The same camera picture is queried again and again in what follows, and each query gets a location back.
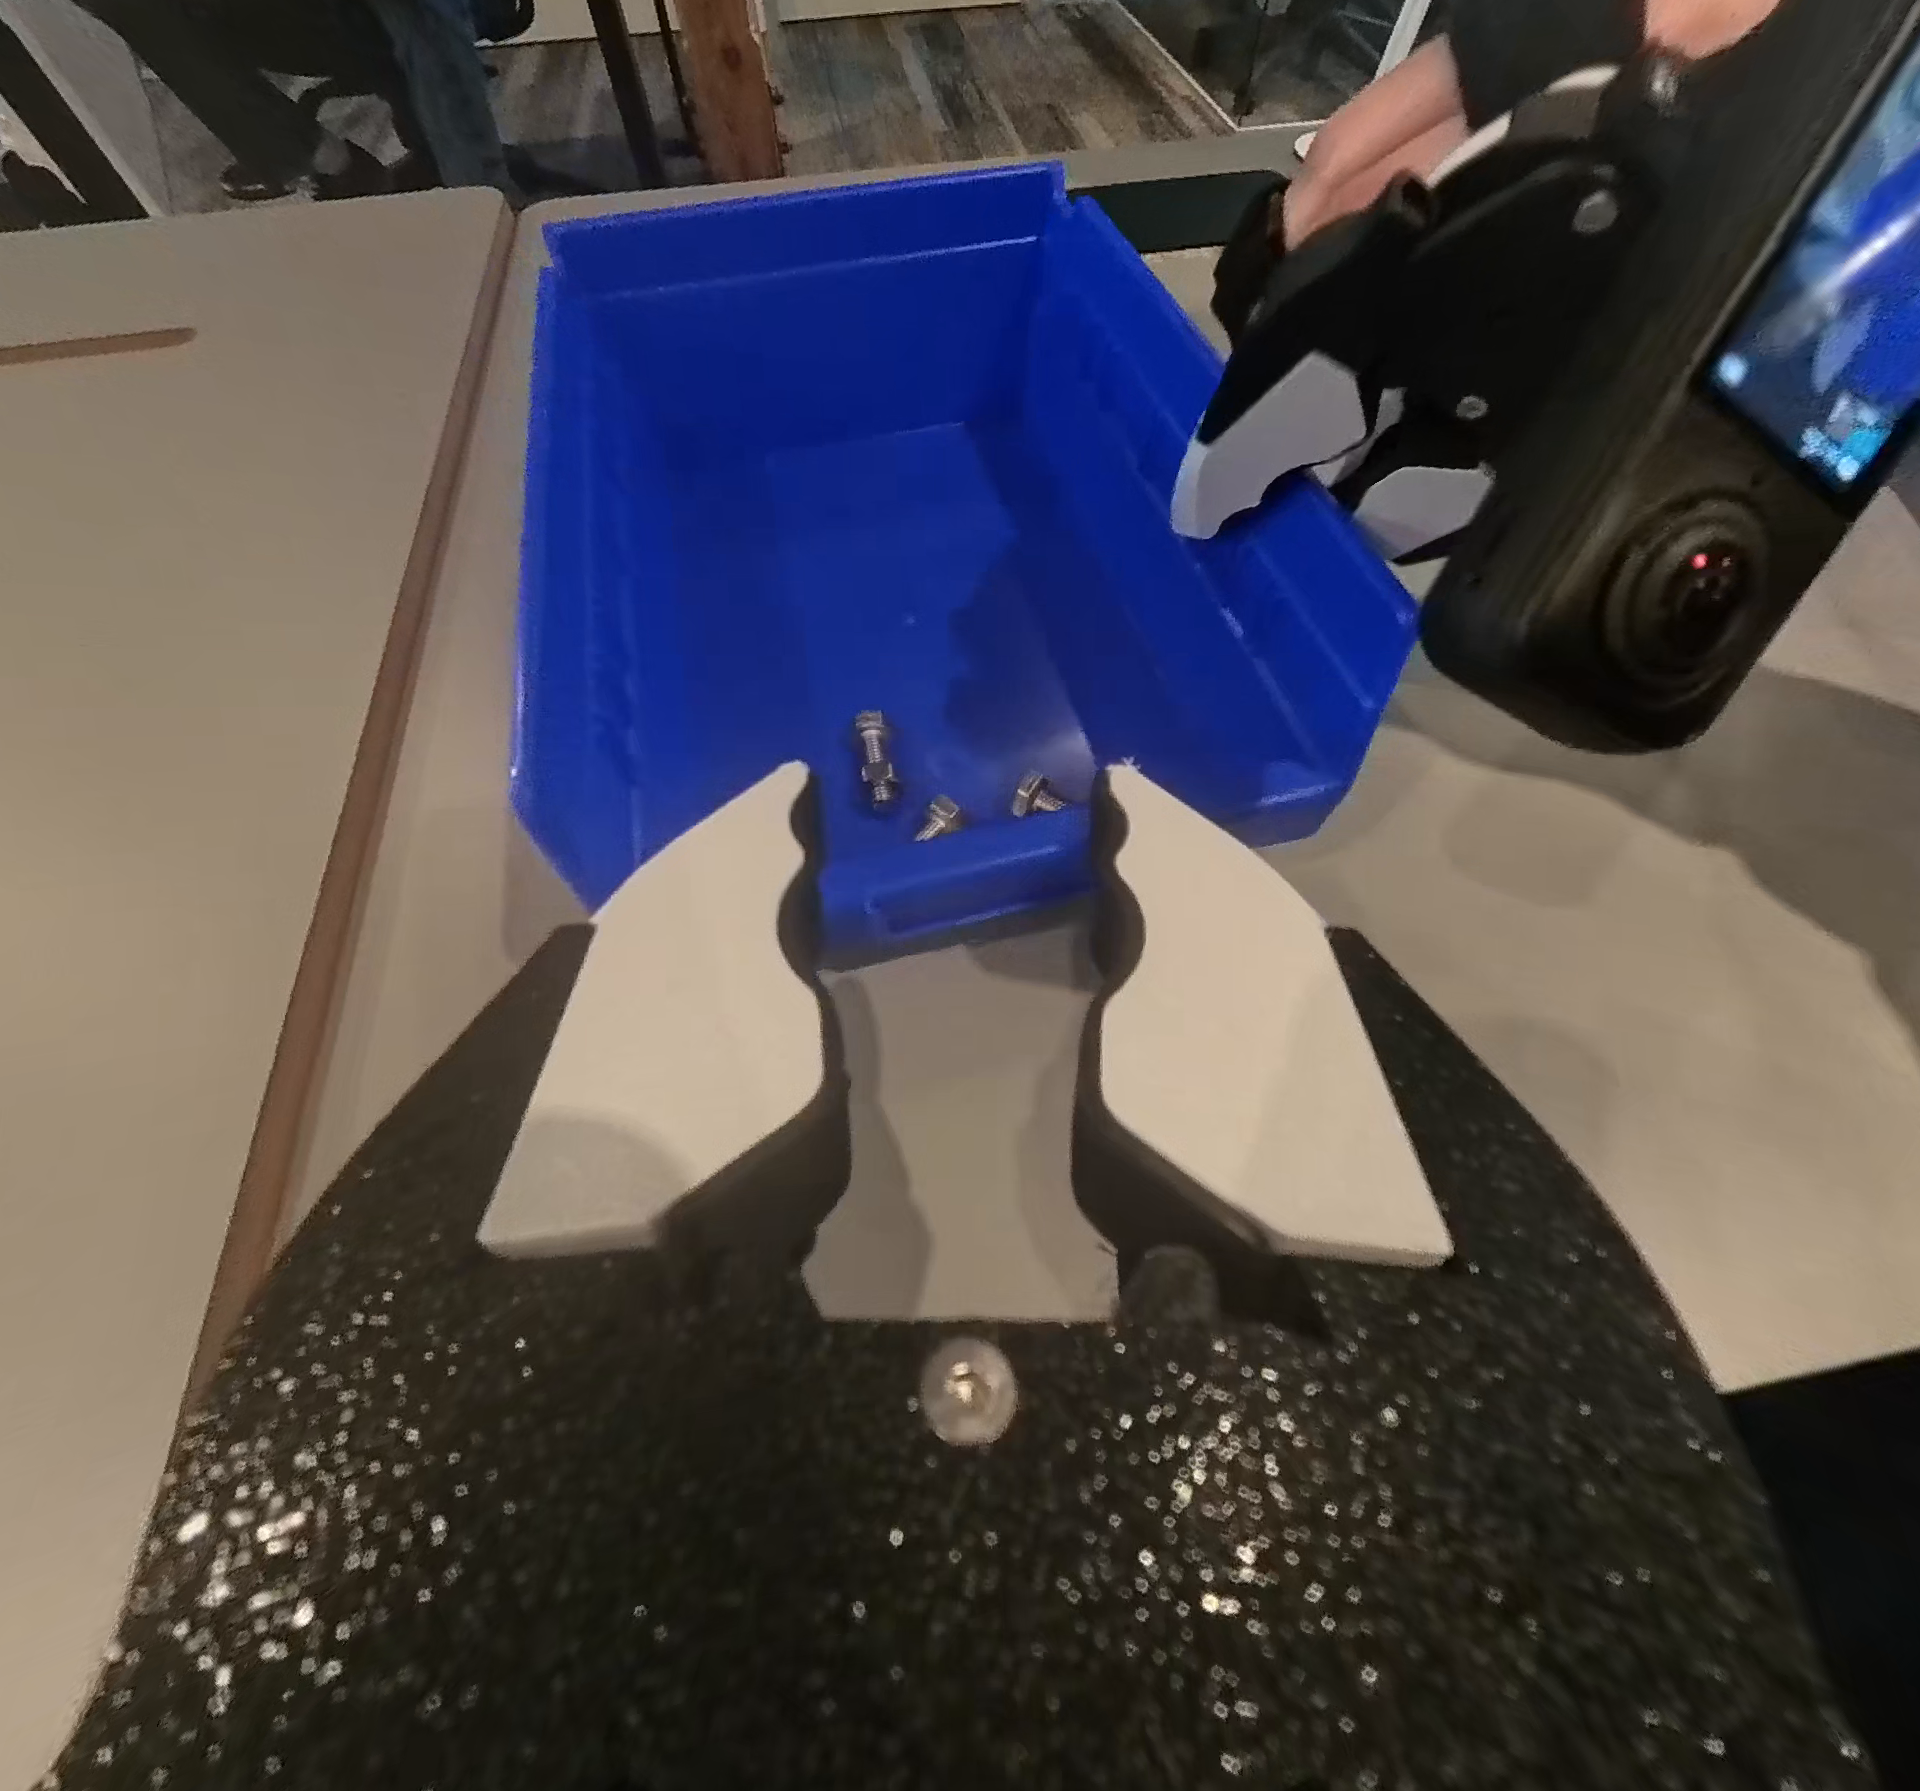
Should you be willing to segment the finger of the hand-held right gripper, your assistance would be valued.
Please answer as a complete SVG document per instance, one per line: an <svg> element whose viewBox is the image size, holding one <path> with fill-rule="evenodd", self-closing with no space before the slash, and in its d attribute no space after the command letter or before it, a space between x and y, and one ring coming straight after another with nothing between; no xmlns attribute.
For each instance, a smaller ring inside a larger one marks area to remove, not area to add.
<svg viewBox="0 0 1920 1791"><path fill-rule="evenodd" d="M1351 526L1386 562L1445 555L1494 484L1485 465L1367 459L1349 467Z"/></svg>
<svg viewBox="0 0 1920 1791"><path fill-rule="evenodd" d="M1367 397L1343 364L1308 354L1224 433L1194 433L1174 480L1175 536L1214 538L1288 477L1310 475L1323 489L1359 477L1378 437L1405 418L1405 387Z"/></svg>

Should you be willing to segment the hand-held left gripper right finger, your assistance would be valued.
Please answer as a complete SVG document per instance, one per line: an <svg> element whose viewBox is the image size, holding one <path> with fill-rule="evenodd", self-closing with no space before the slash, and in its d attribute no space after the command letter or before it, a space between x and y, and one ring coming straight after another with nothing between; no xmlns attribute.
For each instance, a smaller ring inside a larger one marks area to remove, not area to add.
<svg viewBox="0 0 1920 1791"><path fill-rule="evenodd" d="M1096 776L1096 994L1071 1101L1071 1197L1122 1276L1294 1260L1437 1270L1452 1232L1320 914L1138 767Z"/></svg>

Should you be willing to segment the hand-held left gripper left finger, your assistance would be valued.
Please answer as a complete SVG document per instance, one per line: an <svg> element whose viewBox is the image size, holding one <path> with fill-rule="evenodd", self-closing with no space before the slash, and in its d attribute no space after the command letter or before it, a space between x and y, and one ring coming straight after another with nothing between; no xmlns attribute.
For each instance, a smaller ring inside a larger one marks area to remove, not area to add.
<svg viewBox="0 0 1920 1791"><path fill-rule="evenodd" d="M503 1260L803 1260L851 1181L803 762L642 862L579 973L477 1228Z"/></svg>

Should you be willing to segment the blue plastic bin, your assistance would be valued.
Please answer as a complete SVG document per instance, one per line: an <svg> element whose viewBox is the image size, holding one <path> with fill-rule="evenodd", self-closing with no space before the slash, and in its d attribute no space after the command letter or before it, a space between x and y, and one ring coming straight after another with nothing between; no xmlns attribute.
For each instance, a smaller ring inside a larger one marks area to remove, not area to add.
<svg viewBox="0 0 1920 1791"><path fill-rule="evenodd" d="M1170 532L1219 355L1059 162L544 233L510 781L583 910L785 762L838 965L1067 913L1109 764L1257 848L1349 795L1416 606L1318 484ZM1071 809L1010 819L1029 769Z"/></svg>

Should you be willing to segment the black tripod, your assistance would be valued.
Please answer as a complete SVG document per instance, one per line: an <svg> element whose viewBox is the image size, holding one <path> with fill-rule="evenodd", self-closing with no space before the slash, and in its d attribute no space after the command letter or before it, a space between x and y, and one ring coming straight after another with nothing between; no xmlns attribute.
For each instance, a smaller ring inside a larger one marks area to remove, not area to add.
<svg viewBox="0 0 1920 1791"><path fill-rule="evenodd" d="M657 124L652 120L649 99L639 78L634 44L625 24L621 0L583 2L588 9L592 35L602 57L602 70L611 89L616 124L634 162L637 186L642 190L666 190L668 172L657 139Z"/></svg>

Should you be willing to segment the wooden post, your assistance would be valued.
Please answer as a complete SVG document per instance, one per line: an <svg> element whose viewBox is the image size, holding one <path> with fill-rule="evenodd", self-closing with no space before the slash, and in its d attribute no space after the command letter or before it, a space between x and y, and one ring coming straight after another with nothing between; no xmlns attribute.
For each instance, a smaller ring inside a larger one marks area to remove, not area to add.
<svg viewBox="0 0 1920 1791"><path fill-rule="evenodd" d="M710 177L781 177L777 103L753 0L670 0L690 103L690 137Z"/></svg>

